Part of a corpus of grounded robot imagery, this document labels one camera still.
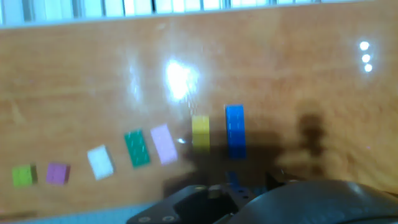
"pink lego brick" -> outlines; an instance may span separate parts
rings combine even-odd
[[[50,163],[46,181],[49,184],[64,185],[68,182],[70,165]]]
[[[178,157],[177,150],[175,150],[174,142],[167,128],[167,124],[153,128],[150,133],[162,165],[167,165],[176,161]]]

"white light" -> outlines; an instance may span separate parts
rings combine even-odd
[[[371,56],[370,55],[366,54],[366,55],[362,56],[362,61],[364,63],[368,63],[370,60],[371,60]]]
[[[367,50],[369,48],[369,43],[366,41],[362,41],[359,47],[361,48],[361,50]]]
[[[366,72],[370,72],[372,69],[373,69],[373,67],[372,67],[371,64],[366,64],[366,65],[365,65],[365,71],[366,71]]]
[[[195,91],[197,77],[191,70],[176,61],[170,61],[166,69],[169,88],[176,100],[183,99],[190,91]]]
[[[181,144],[185,144],[185,140],[184,139],[177,139],[177,141]]]

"green lego brick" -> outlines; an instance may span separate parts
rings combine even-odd
[[[126,146],[134,168],[150,163],[147,146],[141,130],[126,133],[124,135],[124,140],[126,141]]]
[[[24,165],[12,168],[12,180],[15,187],[25,187],[36,183],[36,166]]]

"wooden table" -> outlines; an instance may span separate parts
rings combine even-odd
[[[0,31],[0,208],[45,217],[153,202],[181,182],[223,182],[227,170],[246,185],[283,169],[397,193],[397,9],[390,0]],[[245,161],[224,156],[224,106],[235,103]],[[193,114],[210,116],[208,155],[191,153]],[[149,132],[164,123],[179,153],[168,166]],[[152,164],[133,169],[123,134],[138,128]],[[102,144],[116,173],[95,181],[86,153]],[[53,161],[71,165],[64,187],[45,183]],[[32,162],[39,183],[15,189],[12,167]]]

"lime green brick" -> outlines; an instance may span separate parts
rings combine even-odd
[[[15,187],[25,187],[36,183],[36,166],[25,165],[12,168],[12,180]]]

